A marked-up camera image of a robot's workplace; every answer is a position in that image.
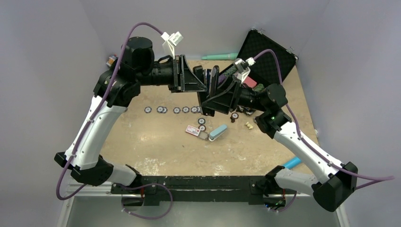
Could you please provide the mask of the black stapler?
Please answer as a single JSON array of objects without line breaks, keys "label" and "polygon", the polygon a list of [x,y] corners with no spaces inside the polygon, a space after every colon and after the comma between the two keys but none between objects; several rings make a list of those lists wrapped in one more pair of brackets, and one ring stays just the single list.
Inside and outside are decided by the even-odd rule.
[{"label": "black stapler", "polygon": [[216,89],[218,86],[218,77],[219,77],[219,66],[215,65],[212,69],[206,70],[205,74],[205,85],[207,90],[203,92],[204,98],[211,98],[216,94]]}]

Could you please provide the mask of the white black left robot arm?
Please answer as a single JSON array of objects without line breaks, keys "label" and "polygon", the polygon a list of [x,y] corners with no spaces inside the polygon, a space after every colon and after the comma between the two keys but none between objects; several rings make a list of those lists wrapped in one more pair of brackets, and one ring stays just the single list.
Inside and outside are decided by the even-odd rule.
[{"label": "white black left robot arm", "polygon": [[72,145],[55,155],[55,162],[68,168],[77,182],[92,186],[112,182],[122,184],[128,193],[138,192],[141,180],[137,170],[109,163],[100,155],[117,119],[142,86],[166,85],[173,93],[206,91],[201,75],[189,69],[184,55],[155,61],[152,47],[152,41],[145,37],[128,40],[120,65],[114,63],[100,76],[86,120]]}]

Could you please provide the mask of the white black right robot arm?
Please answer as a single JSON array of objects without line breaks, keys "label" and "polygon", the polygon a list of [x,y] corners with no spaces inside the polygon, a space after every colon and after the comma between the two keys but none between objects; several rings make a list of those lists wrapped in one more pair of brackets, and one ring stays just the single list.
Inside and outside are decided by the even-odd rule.
[{"label": "white black right robot arm", "polygon": [[233,79],[215,89],[202,89],[197,96],[206,116],[228,114],[238,105],[261,111],[255,118],[261,132],[289,149],[312,171],[307,175],[277,166],[256,184],[264,194],[291,189],[313,196],[323,209],[333,212],[356,190],[357,167],[322,150],[301,132],[295,118],[282,110],[288,103],[282,85],[271,84],[255,92]]}]

